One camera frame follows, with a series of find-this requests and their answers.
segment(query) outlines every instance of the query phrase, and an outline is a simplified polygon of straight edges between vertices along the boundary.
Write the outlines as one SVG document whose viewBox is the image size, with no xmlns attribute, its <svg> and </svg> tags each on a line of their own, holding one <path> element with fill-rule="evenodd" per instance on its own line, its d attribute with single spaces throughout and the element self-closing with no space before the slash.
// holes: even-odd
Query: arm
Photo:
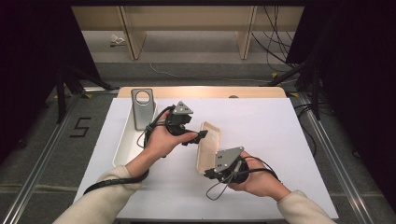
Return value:
<svg viewBox="0 0 396 224">
<path fill-rule="evenodd" d="M 104 173 L 98 180 L 131 178 L 141 176 L 155 161 L 168 155 L 175 146 L 194 139 L 197 133 L 185 133 L 173 136 L 164 126 L 154 128 L 147 147 L 125 166 L 118 166 Z M 141 183 L 115 185 L 95 189 L 83 195 L 61 214 L 54 223 L 112 223 L 120 210 L 128 202 L 129 197 L 139 188 Z"/>
<path fill-rule="evenodd" d="M 241 157 L 250 155 L 243 151 Z M 246 158 L 250 169 L 264 168 L 258 160 Z M 301 191 L 290 192 L 282 183 L 267 172 L 251 173 L 241 184 L 229 184 L 234 190 L 242 190 L 259 197 L 271 197 L 277 201 L 277 207 L 282 216 L 291 224 L 298 223 L 334 223 L 329 216 Z"/>
</svg>

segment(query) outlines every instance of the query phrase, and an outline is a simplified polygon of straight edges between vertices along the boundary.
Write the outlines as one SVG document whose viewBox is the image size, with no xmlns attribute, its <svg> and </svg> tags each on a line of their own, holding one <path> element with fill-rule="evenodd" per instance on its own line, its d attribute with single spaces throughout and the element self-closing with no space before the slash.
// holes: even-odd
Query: sleeve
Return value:
<svg viewBox="0 0 396 224">
<path fill-rule="evenodd" d="M 130 178 L 125 166 L 117 166 L 98 180 Z M 141 183 L 108 186 L 83 195 L 64 211 L 54 223 L 112 223 Z"/>
<path fill-rule="evenodd" d="M 277 207 L 282 216 L 290 224 L 299 223 L 335 223 L 323 209 L 308 199 L 299 190 L 295 190 L 277 203 Z"/>
</svg>

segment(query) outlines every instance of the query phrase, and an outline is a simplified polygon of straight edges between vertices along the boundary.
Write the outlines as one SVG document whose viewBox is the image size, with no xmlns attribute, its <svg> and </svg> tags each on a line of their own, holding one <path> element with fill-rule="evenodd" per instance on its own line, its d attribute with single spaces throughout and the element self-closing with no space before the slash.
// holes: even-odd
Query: white table surface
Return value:
<svg viewBox="0 0 396 224">
<path fill-rule="evenodd" d="M 271 165 L 290 190 L 302 190 L 331 218 L 338 218 L 332 200 L 312 157 L 291 102 L 287 98 L 266 99 L 156 99 L 159 111 L 182 100 L 193 110 L 186 128 L 199 131 L 208 121 L 221 129 L 220 149 L 244 147 Z M 109 108 L 75 201 L 105 171 L 113 158 L 130 113 L 131 99 L 116 98 Z M 226 189 L 217 200 L 206 191 L 217 183 L 199 175 L 197 145 L 176 147 L 151 168 L 144 187 L 137 191 L 118 218 L 162 221 L 264 221 L 282 219 L 276 202 L 245 192 Z M 213 190 L 213 196 L 222 188 Z"/>
</svg>

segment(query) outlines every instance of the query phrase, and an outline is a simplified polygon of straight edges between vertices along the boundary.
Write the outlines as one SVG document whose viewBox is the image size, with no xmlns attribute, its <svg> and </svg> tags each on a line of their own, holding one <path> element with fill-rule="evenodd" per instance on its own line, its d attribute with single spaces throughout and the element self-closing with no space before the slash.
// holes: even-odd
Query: floor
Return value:
<svg viewBox="0 0 396 224">
<path fill-rule="evenodd" d="M 232 32 L 148 32 L 143 51 L 136 61 L 129 59 L 127 48 L 122 43 L 117 47 L 110 47 L 113 44 L 110 41 L 112 35 L 124 37 L 122 32 L 84 32 L 101 78 L 115 86 L 257 86 L 271 81 L 272 75 L 281 75 L 289 69 L 272 56 L 267 59 L 267 53 L 254 39 L 250 44 L 248 58 L 241 60 Z M 280 34 L 286 45 L 291 42 L 289 35 Z M 268 38 L 263 33 L 255 33 L 255 36 L 268 47 Z M 270 50 L 276 56 L 283 57 L 278 44 L 273 42 Z M 295 78 L 285 81 L 281 87 L 293 93 Z M 94 86 L 86 80 L 82 83 L 85 87 Z M 68 105 L 72 105 L 68 108 L 68 121 L 64 124 L 57 142 L 53 143 L 56 147 L 40 170 L 41 176 L 21 208 L 21 216 L 16 217 L 19 223 L 51 223 L 74 201 L 85 172 L 84 167 L 90 160 L 111 100 L 116 96 L 115 92 L 105 91 L 87 94 L 83 98 L 67 98 Z M 302 104 L 301 97 L 291 96 L 290 100 L 294 105 Z M 321 95 L 321 101 L 326 101 L 325 94 Z M 395 213 L 359 157 L 352 153 L 354 147 L 332 109 L 323 105 L 320 115 L 321 124 L 332 141 L 334 150 L 366 204 L 371 219 L 366 223 L 396 223 Z M 2 220 L 17 199 L 21 187 L 30 178 L 41 153 L 49 147 L 49 139 L 52 139 L 56 129 L 56 120 L 57 101 L 54 92 L 47 101 L 47 107 L 42 109 L 35 124 L 30 127 L 30 132 L 23 139 L 26 147 L 13 151 L 0 165 Z M 89 127 L 85 137 L 71 137 L 82 134 L 81 130 L 75 129 L 78 122 L 80 126 Z M 301 123 L 307 129 L 306 139 L 312 150 L 317 145 L 315 161 L 338 211 L 340 218 L 337 223 L 364 223 L 360 222 L 359 215 L 354 211 L 337 173 L 332 168 L 309 114 L 302 114 Z"/>
</svg>

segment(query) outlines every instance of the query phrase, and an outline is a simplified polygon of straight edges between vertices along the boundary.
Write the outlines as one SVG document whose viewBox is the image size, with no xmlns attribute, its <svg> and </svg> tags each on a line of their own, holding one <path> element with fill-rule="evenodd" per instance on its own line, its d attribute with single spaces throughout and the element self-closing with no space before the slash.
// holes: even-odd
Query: hand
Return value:
<svg viewBox="0 0 396 224">
<path fill-rule="evenodd" d="M 240 155 L 242 158 L 250 157 L 246 151 L 242 151 Z M 246 158 L 246 161 L 249 169 L 265 168 L 261 161 L 254 158 Z M 246 191 L 259 197 L 269 196 L 277 202 L 290 193 L 290 190 L 273 175 L 264 171 L 250 173 L 245 182 L 241 184 L 232 183 L 228 187 L 236 191 Z"/>
<path fill-rule="evenodd" d="M 160 119 L 166 119 L 169 113 L 169 110 L 166 111 Z M 189 142 L 197 136 L 198 133 L 173 136 L 165 126 L 156 126 L 151 132 L 146 148 L 125 166 L 131 177 L 141 176 L 155 161 L 168 155 L 178 144 Z"/>
</svg>

